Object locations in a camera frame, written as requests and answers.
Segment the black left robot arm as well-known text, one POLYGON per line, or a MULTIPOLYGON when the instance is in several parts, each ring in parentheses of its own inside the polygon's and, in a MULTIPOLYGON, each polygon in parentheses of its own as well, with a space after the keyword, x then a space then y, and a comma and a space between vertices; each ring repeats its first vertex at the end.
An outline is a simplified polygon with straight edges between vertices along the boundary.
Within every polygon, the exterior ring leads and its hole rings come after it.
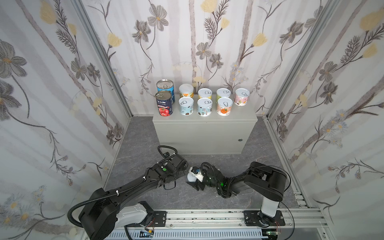
POLYGON ((91 197, 68 210, 67 218, 75 226, 83 228, 91 240, 105 239, 117 226, 118 213, 140 195, 175 182, 186 175, 188 162, 170 146, 158 146, 173 150, 173 154, 160 152, 163 157, 152 167, 148 167, 139 178, 115 189, 105 191, 100 188, 91 197))

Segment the grey metal cabinet box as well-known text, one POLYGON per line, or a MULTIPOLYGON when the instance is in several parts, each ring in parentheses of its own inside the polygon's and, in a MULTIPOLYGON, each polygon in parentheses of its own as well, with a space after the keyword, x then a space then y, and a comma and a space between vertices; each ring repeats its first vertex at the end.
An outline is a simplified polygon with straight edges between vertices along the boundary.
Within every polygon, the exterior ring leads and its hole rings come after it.
POLYGON ((207 117, 198 114, 197 105, 190 116, 180 113, 179 103, 173 107, 168 117, 154 114, 153 124, 160 144, 176 148, 181 155, 239 155, 258 121, 251 105, 233 105, 230 115, 220 116, 213 104, 207 117))

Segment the white lid can yellow label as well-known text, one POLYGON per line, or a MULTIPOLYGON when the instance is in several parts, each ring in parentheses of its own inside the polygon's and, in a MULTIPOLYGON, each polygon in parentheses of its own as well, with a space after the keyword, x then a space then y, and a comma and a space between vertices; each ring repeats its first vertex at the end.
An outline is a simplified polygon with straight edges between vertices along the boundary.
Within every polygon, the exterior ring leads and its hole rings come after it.
POLYGON ((198 91, 199 99, 202 99, 202 98, 211 99, 212 94, 213 94, 213 92, 208 88, 202 88, 202 89, 199 89, 199 91, 198 91))

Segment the blue label soup can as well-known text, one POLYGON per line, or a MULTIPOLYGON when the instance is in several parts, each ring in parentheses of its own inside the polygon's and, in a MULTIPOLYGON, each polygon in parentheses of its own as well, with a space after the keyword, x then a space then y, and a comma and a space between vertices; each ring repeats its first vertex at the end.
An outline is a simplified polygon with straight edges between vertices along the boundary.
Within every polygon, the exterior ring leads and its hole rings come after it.
POLYGON ((172 104, 175 102, 174 83, 168 79, 159 80, 156 84, 158 91, 168 91, 171 93, 172 104))

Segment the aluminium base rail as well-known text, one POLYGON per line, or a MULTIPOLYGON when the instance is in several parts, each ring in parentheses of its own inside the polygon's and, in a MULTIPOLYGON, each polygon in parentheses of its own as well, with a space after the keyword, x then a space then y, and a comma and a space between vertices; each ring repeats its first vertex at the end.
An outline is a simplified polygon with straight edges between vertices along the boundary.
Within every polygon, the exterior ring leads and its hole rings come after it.
POLYGON ((333 240, 323 214, 319 209, 279 209, 278 224, 267 228, 246 222, 255 217, 258 209, 251 210, 159 210, 147 211, 137 205, 118 214, 115 229, 104 240, 132 240, 128 230, 179 229, 260 229, 267 240, 333 240))

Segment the white lid can pink label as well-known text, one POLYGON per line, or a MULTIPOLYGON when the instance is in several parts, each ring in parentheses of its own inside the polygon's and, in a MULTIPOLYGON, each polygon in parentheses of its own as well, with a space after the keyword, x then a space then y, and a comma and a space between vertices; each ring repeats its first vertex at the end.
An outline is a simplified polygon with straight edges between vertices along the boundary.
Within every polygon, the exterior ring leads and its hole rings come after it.
POLYGON ((191 171, 189 171, 188 175, 187 175, 187 180, 189 183, 194 183, 197 178, 195 177, 195 174, 193 174, 191 171))

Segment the white lid can green label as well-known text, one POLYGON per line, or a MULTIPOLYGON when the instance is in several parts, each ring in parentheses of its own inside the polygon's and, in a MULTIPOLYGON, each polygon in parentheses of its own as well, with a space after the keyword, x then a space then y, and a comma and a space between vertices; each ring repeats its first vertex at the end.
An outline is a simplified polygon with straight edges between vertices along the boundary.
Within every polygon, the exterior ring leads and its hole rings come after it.
POLYGON ((231 96, 231 91, 226 88, 220 88, 217 90, 216 94, 217 94, 217 97, 216 97, 217 100, 220 98, 229 98, 231 96))

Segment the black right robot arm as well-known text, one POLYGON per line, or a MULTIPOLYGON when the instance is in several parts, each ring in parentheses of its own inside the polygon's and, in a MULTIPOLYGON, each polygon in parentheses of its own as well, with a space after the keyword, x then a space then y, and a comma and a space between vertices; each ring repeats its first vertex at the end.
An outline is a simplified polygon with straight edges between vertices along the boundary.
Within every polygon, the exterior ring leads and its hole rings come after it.
POLYGON ((204 162, 199 168, 191 167, 187 178, 188 184, 195 190, 214 188, 224 199, 248 189, 261 194, 263 196, 261 209, 255 217, 246 217, 246 222, 262 228, 278 224, 275 220, 278 206, 288 189, 287 181, 291 181, 291 176, 284 169, 259 162, 252 162, 244 172, 235 177, 225 177, 215 166, 204 162))

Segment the dark red label can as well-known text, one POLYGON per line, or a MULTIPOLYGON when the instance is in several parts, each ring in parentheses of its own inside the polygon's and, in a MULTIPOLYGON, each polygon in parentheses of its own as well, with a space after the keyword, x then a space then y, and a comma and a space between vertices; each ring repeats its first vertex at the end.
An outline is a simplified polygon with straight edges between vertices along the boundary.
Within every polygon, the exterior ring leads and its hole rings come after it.
POLYGON ((173 114, 172 94, 169 91, 158 91, 156 101, 161 116, 168 117, 173 114))

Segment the white lid can blue label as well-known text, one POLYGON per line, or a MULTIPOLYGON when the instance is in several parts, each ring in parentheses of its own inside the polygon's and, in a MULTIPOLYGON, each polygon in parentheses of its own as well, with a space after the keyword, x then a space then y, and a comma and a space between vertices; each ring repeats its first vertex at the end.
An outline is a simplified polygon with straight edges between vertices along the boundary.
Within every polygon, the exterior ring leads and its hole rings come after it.
POLYGON ((201 98, 197 101, 198 114, 202 117, 207 117, 212 113, 213 101, 209 98, 201 98))

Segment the white lid can orange label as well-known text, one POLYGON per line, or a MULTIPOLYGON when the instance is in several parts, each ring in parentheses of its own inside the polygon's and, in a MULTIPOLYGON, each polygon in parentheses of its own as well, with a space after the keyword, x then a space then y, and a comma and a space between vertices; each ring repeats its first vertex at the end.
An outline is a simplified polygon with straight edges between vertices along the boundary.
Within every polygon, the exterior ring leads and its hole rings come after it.
POLYGON ((183 97, 194 97, 194 87, 190 84, 182 84, 179 87, 179 92, 180 92, 180 98, 183 97))

